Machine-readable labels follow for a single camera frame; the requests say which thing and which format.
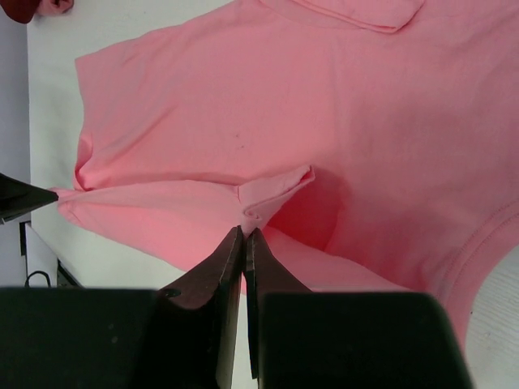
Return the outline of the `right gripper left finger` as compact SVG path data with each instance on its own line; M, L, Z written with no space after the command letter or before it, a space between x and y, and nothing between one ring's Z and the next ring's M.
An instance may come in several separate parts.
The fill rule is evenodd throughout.
M159 290L1 291L4 388L229 388L243 233Z

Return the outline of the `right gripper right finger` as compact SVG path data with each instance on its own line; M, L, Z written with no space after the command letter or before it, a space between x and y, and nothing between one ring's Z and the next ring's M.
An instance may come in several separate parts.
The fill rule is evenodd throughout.
M247 239L251 375L261 388L470 388L441 305L424 293L317 293L256 230Z

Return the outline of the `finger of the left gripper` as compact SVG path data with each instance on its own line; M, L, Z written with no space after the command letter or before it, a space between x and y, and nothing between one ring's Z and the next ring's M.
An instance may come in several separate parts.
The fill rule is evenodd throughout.
M1 174L1 222L17 219L58 201L58 194Z

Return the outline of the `pink t shirt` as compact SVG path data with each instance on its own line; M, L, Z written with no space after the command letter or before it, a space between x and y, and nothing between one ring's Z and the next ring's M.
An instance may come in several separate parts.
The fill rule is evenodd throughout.
M58 210L175 267L262 229L308 288L430 293L464 339L518 244L515 1L234 1L76 69Z

